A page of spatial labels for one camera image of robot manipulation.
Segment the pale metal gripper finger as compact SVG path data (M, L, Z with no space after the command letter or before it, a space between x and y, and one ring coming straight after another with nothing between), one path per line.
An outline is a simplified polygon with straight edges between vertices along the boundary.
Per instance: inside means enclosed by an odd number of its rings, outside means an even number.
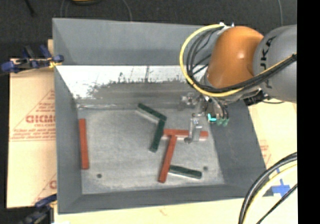
M203 128L202 125L196 125L193 128L193 141L194 142L198 142L200 140L202 128Z
M191 118L189 122L188 136L184 138L185 143L191 144L194 142L198 142L198 141L194 141L194 127L196 125L199 125L199 119L196 117Z

